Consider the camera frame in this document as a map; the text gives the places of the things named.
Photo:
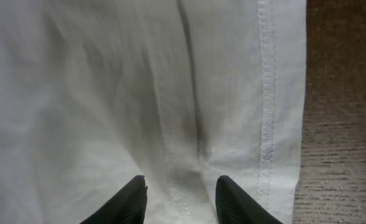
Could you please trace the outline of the white robot print t-shirt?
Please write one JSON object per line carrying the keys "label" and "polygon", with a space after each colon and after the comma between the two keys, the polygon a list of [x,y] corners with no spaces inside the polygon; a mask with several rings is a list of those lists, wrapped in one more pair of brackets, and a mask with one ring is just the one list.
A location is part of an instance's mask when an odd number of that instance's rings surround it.
{"label": "white robot print t-shirt", "polygon": [[136,175],[146,223],[216,223],[222,175],[291,223],[305,80],[303,0],[0,0],[0,223]]}

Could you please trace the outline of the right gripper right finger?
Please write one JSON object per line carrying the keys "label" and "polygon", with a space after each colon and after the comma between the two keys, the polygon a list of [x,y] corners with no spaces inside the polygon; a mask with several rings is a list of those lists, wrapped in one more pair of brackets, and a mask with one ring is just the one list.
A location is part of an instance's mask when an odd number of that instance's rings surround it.
{"label": "right gripper right finger", "polygon": [[217,180],[215,204],[219,224],[282,224],[227,175]]}

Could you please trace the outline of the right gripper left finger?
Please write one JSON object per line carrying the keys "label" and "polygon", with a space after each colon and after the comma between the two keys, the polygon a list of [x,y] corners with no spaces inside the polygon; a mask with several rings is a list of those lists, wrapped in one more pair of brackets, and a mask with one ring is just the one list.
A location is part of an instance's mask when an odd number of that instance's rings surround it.
{"label": "right gripper left finger", "polygon": [[80,224],[143,224],[147,206],[145,177],[137,175]]}

